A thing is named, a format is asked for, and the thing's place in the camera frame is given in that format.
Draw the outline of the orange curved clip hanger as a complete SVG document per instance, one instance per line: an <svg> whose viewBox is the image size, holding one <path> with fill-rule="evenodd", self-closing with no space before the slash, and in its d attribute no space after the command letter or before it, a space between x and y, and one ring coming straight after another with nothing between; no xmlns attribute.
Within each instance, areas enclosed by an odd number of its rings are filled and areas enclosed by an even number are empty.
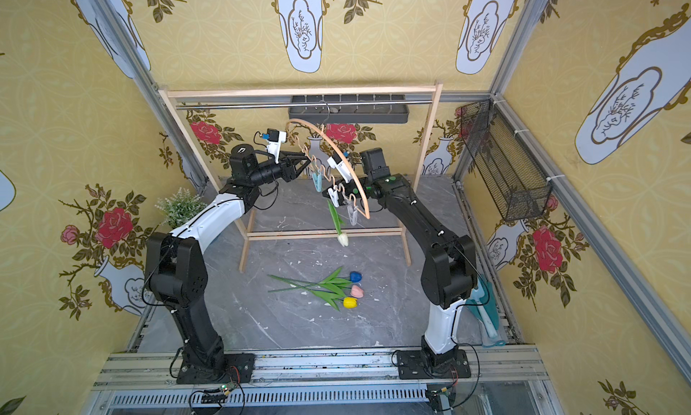
<svg viewBox="0 0 691 415"><path fill-rule="evenodd" d="M365 219L370 219L372 212L367 202L365 189L363 188L360 179L358 178L356 172L354 171L352 165L350 164L344 152L342 152L342 150L338 148L338 145L336 145L336 143L334 143L334 141L332 141L321 128L316 127L316 125L314 125L313 123L310 123L302 119L294 118L289 119L286 123L287 128L292 128L295 126L306 127L314 134L318 134L322 141L325 141L329 145L329 147L333 150L334 154L338 155L339 161L335 163L333 170L336 170L341 175L340 180L337 180L333 174L327 176L327 167L323 164L320 164L318 172L320 173L320 175L326 177L332 183L332 191L340 193L340 195L342 195L342 197L344 197L345 200L347 200L347 202L352 204L354 209L358 213L360 213L360 215L363 215ZM347 194L345 192L345 186L349 185L350 183L354 183L354 190L356 191L354 193Z"/></svg>

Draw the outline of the white tulip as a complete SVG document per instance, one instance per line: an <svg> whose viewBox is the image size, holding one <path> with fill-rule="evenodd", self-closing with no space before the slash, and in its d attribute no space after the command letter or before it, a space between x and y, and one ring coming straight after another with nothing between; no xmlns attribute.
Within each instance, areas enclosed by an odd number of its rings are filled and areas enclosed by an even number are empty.
<svg viewBox="0 0 691 415"><path fill-rule="evenodd" d="M337 240L339 244L343 247L347 247L349 245L349 238L346 233L343 232L341 225L343 224L343 221L341 217L338 214L336 206L332 203L331 200L328 201L328 206L329 206L329 213L332 219L332 222L335 227L335 231L337 233Z"/></svg>

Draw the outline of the pink tulip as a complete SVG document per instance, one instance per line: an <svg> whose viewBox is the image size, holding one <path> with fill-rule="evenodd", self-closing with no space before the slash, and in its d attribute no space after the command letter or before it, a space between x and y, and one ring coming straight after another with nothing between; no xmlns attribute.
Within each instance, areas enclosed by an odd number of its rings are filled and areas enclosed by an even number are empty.
<svg viewBox="0 0 691 415"><path fill-rule="evenodd" d="M284 288L284 291L300 289L325 301L344 299L349 296L351 288L354 287L354 283L344 278L333 278L318 283L280 278L280 276L273 275L270 275L270 278L286 284L287 287Z"/></svg>

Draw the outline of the yellow tulip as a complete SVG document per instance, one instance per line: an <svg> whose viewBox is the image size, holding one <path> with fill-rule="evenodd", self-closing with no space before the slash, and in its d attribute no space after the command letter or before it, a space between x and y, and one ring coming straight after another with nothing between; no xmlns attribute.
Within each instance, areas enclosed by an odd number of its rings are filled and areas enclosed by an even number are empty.
<svg viewBox="0 0 691 415"><path fill-rule="evenodd" d="M271 290L271 293L286 292L291 290L302 290L303 292L312 294L320 298L326 305L334 308L336 311L340 310L343 306L346 309L354 309L358 307L358 301L352 296L346 296L345 292L335 285L329 285L326 290L316 289L313 287L299 287L298 285L289 285L289 287L284 289Z"/></svg>

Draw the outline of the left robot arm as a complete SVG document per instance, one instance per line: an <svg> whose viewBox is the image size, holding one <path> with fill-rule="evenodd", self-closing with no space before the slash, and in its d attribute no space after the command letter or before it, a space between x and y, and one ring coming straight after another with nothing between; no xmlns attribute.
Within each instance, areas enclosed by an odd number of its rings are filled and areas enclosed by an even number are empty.
<svg viewBox="0 0 691 415"><path fill-rule="evenodd" d="M144 288L170 312L183 341L178 384L212 384L236 377L205 303L208 273L203 253L254 207L261 186L293 181L309 166L309 158L300 152L265 152L263 162L257 154L246 143L234 147L231 177L212 202L170 233L153 233L147 241Z"/></svg>

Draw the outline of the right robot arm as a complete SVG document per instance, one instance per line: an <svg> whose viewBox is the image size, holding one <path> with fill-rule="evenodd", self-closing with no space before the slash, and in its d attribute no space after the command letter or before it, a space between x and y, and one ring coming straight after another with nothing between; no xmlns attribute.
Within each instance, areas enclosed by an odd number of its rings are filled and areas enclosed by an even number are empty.
<svg viewBox="0 0 691 415"><path fill-rule="evenodd" d="M468 377L462 364L467 357L456 342L458 316L479 283L476 249L468 236L458 236L440 222L419 200L413 186L402 175L393 175L383 150L361 153L365 175L356 182L338 182L347 194L362 193L389 211L412 235L424 254L420 277L423 292L430 301L428 327L421 338L416 357L429 377L452 373Z"/></svg>

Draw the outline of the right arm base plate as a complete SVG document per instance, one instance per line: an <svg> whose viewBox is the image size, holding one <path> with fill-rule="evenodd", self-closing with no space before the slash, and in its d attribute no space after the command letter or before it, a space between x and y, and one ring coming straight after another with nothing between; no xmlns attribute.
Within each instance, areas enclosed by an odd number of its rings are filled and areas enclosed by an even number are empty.
<svg viewBox="0 0 691 415"><path fill-rule="evenodd" d="M471 368L464 350L452 349L444 354L435 354L422 349L396 350L392 364L398 370L399 379L467 379Z"/></svg>

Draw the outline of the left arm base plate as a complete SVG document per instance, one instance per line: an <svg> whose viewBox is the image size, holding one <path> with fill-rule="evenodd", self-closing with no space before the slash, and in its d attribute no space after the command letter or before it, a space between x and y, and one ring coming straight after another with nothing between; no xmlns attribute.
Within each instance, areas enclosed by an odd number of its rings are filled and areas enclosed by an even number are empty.
<svg viewBox="0 0 691 415"><path fill-rule="evenodd" d="M185 350L177 384L247 384L250 382L256 356L253 353L219 354L207 364Z"/></svg>

